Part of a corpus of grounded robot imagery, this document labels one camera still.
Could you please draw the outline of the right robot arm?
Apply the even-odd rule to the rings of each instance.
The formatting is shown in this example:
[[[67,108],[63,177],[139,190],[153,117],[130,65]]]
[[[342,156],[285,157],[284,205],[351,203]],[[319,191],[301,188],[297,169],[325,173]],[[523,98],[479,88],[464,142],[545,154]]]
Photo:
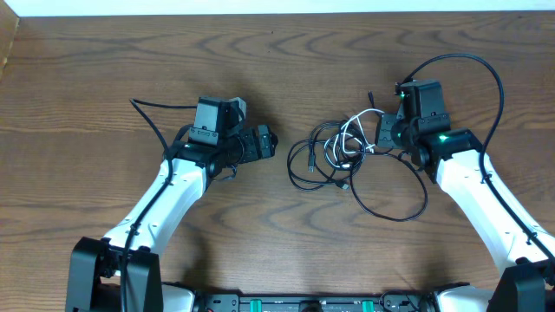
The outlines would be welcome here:
[[[453,130],[438,81],[398,84],[394,114],[382,114],[379,147],[402,149],[462,209],[499,271],[494,290],[466,283],[433,292],[424,311],[552,311],[554,236],[528,213],[467,128]]]

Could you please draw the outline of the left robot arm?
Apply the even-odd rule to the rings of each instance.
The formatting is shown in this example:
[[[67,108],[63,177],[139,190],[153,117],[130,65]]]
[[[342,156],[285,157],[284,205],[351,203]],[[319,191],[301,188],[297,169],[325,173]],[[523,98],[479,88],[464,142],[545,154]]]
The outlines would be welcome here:
[[[274,156],[269,126],[247,127],[246,103],[201,97],[194,122],[172,142],[135,207],[103,238],[82,237],[72,250],[67,311],[194,311],[196,295],[161,280],[160,257],[189,209],[222,171]]]

